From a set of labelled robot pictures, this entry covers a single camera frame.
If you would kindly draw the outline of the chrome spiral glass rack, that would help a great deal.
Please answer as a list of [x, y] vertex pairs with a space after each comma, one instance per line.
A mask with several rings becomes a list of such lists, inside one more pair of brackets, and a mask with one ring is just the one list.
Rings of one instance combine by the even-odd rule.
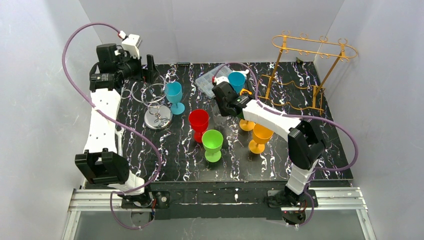
[[173, 121], [174, 115], [166, 104], [166, 84], [166, 79], [160, 75], [152, 83], [143, 84], [139, 98], [135, 97], [136, 82], [129, 89], [123, 88], [120, 92], [122, 99], [132, 98], [146, 107], [144, 124], [153, 131], [165, 130]]

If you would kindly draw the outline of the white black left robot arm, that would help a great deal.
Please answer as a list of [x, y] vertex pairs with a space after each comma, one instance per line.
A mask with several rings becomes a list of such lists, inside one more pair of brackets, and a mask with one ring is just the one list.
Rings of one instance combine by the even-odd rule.
[[121, 196], [138, 196], [145, 192], [145, 181], [131, 172], [128, 161], [118, 152], [115, 120], [124, 82], [151, 82], [156, 69], [153, 57], [148, 55], [148, 68], [143, 69], [137, 44], [126, 42], [98, 45], [96, 54], [98, 62], [89, 72], [95, 108], [83, 153], [75, 156], [75, 165], [89, 184], [115, 188]]

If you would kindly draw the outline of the clear glass wine glass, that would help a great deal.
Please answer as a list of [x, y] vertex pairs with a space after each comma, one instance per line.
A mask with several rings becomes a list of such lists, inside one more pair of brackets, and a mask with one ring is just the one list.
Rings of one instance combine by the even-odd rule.
[[219, 131], [223, 131], [227, 126], [227, 117], [222, 116], [218, 108], [212, 109], [212, 118], [214, 122], [214, 128]]

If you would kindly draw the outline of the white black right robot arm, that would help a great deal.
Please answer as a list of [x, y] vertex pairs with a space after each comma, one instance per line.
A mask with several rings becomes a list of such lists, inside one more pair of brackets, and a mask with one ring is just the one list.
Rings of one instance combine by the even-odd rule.
[[263, 127], [267, 133], [277, 134], [287, 142], [292, 170], [286, 188], [290, 193], [301, 195], [326, 148], [318, 124], [310, 118], [288, 117], [254, 99], [251, 94], [237, 93], [225, 81], [215, 84], [212, 92], [222, 116], [253, 122], [257, 127]]

